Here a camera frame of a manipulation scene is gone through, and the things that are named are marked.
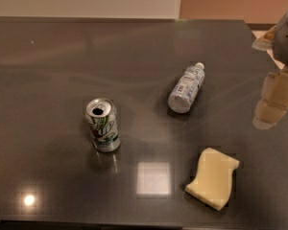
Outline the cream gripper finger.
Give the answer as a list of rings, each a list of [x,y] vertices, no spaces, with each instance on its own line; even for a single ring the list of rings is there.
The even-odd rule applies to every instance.
[[[275,39],[275,33],[276,33],[276,26],[273,26],[271,29],[269,29],[267,32],[265,32],[263,35],[257,38],[252,44],[252,47],[259,51],[272,50]]]
[[[288,66],[284,66],[277,73],[269,72],[265,78],[252,124],[261,130],[270,129],[285,116],[287,111]]]

